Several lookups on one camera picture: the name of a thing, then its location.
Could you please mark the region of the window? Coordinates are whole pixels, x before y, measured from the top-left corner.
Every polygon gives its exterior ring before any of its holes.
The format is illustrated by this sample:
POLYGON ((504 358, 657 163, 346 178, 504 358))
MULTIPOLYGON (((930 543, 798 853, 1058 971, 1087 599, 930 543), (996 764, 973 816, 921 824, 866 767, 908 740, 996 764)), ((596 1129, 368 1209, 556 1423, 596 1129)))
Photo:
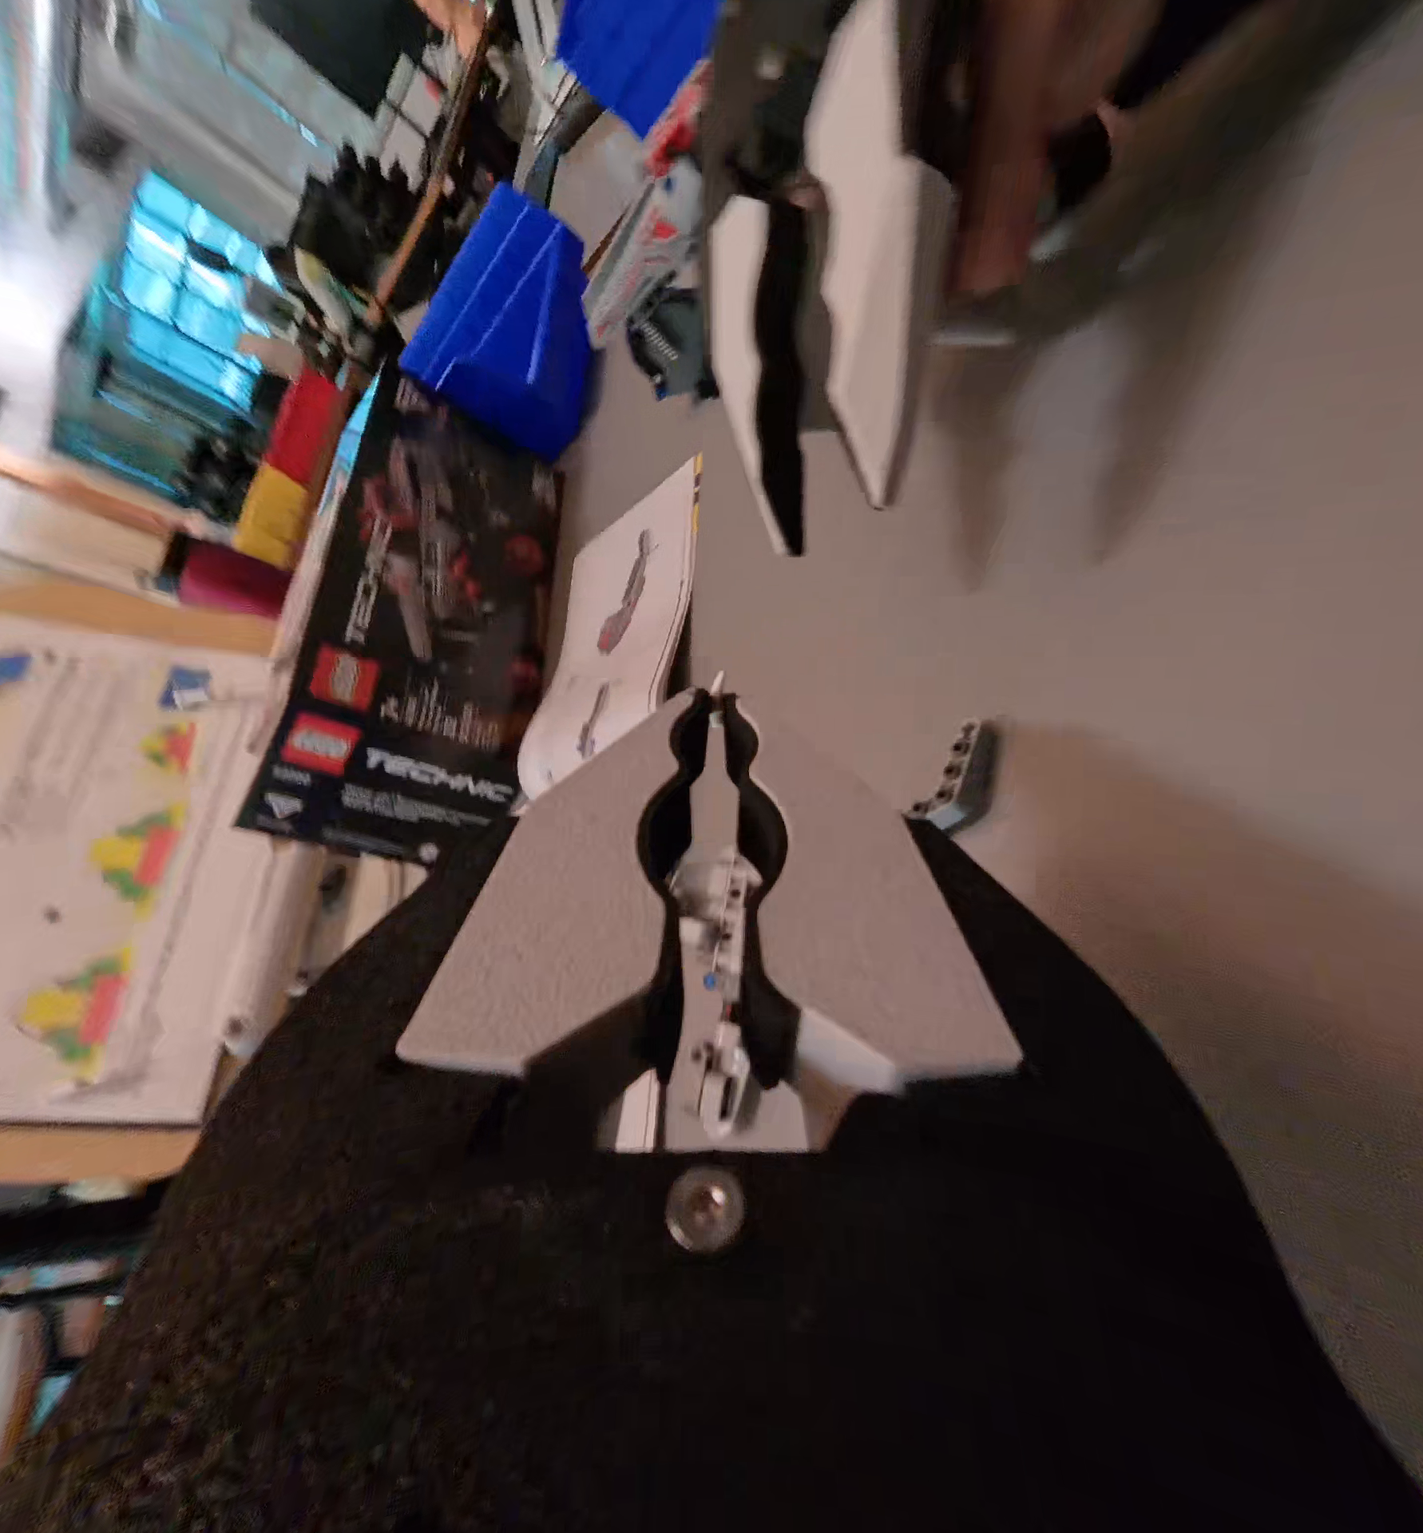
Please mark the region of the window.
POLYGON ((52 449, 232 526, 288 390, 243 349, 267 341, 263 250, 157 171, 63 339, 52 449))

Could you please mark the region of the red and white packet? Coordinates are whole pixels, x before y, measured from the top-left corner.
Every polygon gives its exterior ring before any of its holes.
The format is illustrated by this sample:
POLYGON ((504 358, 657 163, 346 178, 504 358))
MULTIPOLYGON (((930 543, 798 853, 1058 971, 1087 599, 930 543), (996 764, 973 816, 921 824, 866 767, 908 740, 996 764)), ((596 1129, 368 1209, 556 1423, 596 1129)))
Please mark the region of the red and white packet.
POLYGON ((625 210, 585 262, 584 317, 596 353, 625 333, 699 248, 703 175, 697 151, 713 79, 705 58, 651 127, 625 210))

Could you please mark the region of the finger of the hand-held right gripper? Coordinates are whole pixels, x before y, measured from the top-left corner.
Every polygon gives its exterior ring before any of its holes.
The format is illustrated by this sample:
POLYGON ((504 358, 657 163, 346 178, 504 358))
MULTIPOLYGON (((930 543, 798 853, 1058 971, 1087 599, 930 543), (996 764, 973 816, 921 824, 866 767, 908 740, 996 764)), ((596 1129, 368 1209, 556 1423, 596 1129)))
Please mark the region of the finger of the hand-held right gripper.
POLYGON ((807 550, 806 441, 838 432, 826 392, 820 198, 735 195, 707 245, 707 342, 740 465, 775 551, 807 550))
POLYGON ((900 4, 838 24, 804 125, 822 195, 822 393, 870 505, 887 510, 914 438, 924 353, 956 216, 953 183, 908 146, 900 4))

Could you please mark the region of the grey brick assembly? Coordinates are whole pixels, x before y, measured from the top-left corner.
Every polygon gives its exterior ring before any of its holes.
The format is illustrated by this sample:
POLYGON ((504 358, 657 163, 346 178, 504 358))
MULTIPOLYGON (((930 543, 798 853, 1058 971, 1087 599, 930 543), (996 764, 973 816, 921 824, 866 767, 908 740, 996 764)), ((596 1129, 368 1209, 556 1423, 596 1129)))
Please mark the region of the grey brick assembly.
POLYGON ((695 850, 670 890, 679 909, 683 1021, 664 1091, 664 1145, 671 1152, 747 1141, 761 1086, 743 1027, 743 959, 755 868, 735 850, 695 850))

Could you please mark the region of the grey desk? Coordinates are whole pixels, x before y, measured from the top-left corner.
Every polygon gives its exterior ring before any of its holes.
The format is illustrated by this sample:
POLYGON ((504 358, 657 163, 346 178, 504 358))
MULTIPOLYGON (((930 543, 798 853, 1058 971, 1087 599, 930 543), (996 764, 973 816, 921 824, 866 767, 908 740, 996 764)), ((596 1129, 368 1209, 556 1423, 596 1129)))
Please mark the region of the grey desk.
POLYGON ((1423 1482, 1423 4, 1246 24, 1026 342, 933 358, 893 508, 812 438, 778 556, 723 406, 616 347, 563 561, 702 454, 697 679, 898 807, 1002 722, 967 850, 1170 1051, 1423 1482))

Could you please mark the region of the person's right hand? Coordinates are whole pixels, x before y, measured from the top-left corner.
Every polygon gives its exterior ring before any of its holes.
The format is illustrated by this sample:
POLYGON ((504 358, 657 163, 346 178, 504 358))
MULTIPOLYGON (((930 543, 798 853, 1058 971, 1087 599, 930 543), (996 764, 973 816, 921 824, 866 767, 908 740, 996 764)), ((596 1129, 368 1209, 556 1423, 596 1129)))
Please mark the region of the person's right hand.
POLYGON ((1048 144, 1098 109, 1154 13, 1147 2, 981 4, 953 297, 989 297, 1024 277, 1048 144))

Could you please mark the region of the red storage box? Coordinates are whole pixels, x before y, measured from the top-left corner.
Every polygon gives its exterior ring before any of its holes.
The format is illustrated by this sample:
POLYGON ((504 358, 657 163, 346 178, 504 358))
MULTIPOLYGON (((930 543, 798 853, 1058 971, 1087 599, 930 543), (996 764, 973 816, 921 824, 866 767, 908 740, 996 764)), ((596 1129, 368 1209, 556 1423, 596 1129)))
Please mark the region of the red storage box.
POLYGON ((307 489, 320 456, 339 440, 342 403, 344 393, 335 379, 304 366, 282 396, 264 465, 307 489))

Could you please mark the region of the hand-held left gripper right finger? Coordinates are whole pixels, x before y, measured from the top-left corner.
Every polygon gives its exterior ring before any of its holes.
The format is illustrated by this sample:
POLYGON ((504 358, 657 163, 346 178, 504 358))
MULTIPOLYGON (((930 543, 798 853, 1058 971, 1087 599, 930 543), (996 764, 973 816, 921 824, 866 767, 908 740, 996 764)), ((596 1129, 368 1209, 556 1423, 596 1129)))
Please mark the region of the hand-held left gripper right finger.
POLYGON ((711 1045, 711 1145, 809 1152, 865 1098, 1016 1075, 1026 1053, 914 831, 750 700, 721 700, 740 971, 711 1045))

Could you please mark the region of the grey angled beam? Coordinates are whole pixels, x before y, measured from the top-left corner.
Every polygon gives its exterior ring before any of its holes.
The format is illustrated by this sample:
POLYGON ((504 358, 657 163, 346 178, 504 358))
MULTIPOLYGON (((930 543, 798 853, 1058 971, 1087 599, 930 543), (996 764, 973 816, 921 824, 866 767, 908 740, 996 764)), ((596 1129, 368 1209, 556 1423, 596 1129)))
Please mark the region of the grey angled beam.
POLYGON ((937 788, 905 815, 948 837, 983 823, 996 799, 1002 745, 1004 732, 997 721, 967 721, 953 740, 937 788))

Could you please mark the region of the maroon box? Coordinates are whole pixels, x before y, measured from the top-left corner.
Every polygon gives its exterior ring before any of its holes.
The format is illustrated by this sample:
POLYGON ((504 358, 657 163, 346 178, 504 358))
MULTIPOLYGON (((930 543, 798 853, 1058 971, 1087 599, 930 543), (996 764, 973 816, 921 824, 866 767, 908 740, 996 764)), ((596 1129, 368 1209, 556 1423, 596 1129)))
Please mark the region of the maroon box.
POLYGON ((271 563, 181 535, 170 542, 165 579, 181 606, 272 622, 282 617, 293 585, 291 574, 271 563))

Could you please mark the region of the blue plastic bin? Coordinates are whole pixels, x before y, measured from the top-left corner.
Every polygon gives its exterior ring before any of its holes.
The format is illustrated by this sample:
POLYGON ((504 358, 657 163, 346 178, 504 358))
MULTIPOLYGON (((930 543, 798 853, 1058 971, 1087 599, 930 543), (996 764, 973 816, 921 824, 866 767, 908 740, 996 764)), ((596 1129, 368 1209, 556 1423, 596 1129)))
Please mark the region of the blue plastic bin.
POLYGON ((721 13, 723 2, 566 2, 556 56, 644 143, 715 48, 721 13))
POLYGON ((515 449, 556 464, 585 416, 593 345, 585 250, 499 184, 400 357, 400 371, 515 449))

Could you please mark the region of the yellow storage box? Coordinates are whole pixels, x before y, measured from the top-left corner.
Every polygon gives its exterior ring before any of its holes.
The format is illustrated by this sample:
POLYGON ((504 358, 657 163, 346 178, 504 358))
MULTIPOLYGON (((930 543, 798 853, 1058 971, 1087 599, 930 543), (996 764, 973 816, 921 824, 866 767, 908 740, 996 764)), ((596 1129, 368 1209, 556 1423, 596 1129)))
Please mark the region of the yellow storage box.
POLYGON ((261 464, 242 502, 232 532, 237 553, 293 574, 311 526, 307 488, 283 470, 261 464))

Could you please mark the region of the white poster with brick figures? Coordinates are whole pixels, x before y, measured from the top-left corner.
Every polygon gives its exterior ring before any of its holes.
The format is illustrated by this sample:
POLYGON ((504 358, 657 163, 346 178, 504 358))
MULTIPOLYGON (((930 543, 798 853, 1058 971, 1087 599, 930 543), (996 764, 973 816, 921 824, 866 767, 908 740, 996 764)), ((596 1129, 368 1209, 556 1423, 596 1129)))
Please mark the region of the white poster with brick figures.
POLYGON ((267 662, 0 615, 0 1125, 199 1125, 272 845, 267 662))

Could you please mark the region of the wooden table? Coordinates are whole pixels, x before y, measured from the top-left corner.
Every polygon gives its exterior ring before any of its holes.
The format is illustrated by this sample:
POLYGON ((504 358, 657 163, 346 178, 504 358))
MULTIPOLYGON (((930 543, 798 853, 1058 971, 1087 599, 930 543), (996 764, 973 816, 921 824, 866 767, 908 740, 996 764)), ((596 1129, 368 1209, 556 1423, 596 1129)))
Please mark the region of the wooden table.
MULTIPOLYGON (((41 495, 58 511, 149 539, 160 555, 184 540, 207 540, 196 513, 168 508, 61 459, 37 460, 0 444, 0 481, 41 495)), ((0 617, 50 628, 60 638, 154 642, 184 655, 216 652, 253 662, 264 662, 277 639, 271 617, 184 606, 138 583, 90 585, 58 574, 0 583, 0 617)), ((199 1136, 191 1126, 21 1125, 0 1117, 0 1185, 90 1179, 146 1185, 173 1176, 199 1136)))

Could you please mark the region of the white instruction manual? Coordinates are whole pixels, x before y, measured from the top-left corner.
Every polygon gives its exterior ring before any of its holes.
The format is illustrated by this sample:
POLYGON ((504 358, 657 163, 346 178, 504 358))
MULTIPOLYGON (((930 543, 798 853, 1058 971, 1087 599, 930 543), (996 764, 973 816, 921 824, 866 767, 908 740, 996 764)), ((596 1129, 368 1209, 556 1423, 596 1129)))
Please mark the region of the white instruction manual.
POLYGON ((664 706, 694 598, 702 480, 695 456, 577 555, 556 670, 518 749, 526 800, 664 706))

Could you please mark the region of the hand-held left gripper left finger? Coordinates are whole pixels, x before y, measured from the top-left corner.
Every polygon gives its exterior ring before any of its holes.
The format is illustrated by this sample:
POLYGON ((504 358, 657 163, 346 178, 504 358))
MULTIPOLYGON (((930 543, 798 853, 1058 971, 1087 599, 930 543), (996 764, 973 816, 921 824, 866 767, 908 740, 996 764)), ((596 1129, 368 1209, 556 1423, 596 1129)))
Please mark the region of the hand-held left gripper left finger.
POLYGON ((536 1129, 611 1147, 627 1093, 668 1080, 683 1038, 676 876, 705 769, 694 689, 520 815, 397 1059, 497 1086, 536 1129))

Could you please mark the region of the black toy set box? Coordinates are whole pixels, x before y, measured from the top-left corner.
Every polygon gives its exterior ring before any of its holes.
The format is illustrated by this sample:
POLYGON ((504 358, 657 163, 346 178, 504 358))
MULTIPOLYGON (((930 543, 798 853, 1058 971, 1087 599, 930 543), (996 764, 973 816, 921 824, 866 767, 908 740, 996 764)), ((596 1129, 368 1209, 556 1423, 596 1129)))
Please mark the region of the black toy set box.
POLYGON ((430 868, 512 815, 566 483, 381 369, 240 831, 430 868))

